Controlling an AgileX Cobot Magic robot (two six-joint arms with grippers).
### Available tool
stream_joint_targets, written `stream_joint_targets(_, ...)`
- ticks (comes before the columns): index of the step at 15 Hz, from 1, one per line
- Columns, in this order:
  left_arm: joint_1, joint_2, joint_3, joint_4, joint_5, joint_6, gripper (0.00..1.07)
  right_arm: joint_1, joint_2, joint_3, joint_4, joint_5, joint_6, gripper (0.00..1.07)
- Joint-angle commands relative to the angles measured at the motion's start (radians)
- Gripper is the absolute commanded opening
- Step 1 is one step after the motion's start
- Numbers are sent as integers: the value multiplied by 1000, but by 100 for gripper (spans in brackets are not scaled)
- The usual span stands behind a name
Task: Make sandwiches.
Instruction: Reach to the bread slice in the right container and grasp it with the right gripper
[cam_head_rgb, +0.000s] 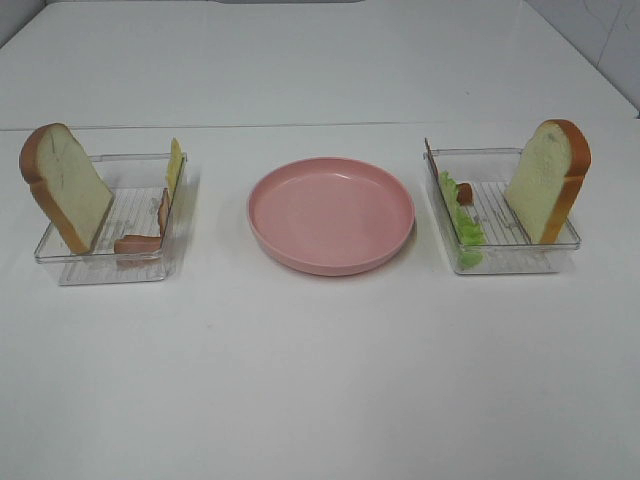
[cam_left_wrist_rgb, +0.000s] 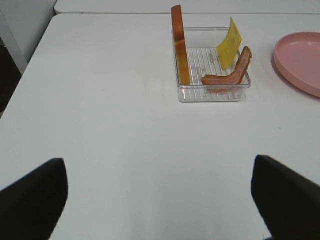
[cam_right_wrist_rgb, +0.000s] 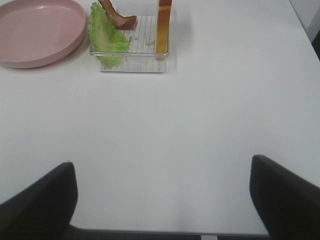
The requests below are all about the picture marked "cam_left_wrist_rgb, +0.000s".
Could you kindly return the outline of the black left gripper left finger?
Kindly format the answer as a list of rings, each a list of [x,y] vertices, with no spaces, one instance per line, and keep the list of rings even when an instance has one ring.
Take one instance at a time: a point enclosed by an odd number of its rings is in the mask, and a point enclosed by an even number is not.
[[[0,238],[48,240],[67,198],[64,160],[50,159],[0,191]]]

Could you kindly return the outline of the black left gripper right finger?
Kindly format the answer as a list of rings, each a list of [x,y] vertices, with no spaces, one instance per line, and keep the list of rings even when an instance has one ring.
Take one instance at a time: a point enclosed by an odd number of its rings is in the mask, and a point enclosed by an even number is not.
[[[254,159],[251,196],[272,240],[320,238],[320,186],[268,155]]]

